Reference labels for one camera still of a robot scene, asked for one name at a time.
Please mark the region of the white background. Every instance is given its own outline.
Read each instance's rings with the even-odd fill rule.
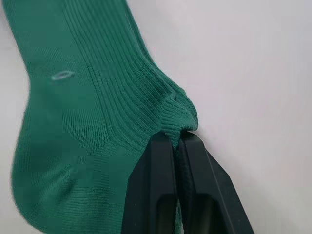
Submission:
[[[128,2],[155,62],[194,102],[197,134],[255,233],[312,233],[312,1]],[[28,88],[1,8],[0,233],[37,232],[10,192]]]

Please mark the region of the green sock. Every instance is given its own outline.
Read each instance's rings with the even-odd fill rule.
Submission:
[[[30,77],[12,169],[20,213],[45,233],[119,233],[151,135],[197,128],[148,59],[122,0],[3,0]]]

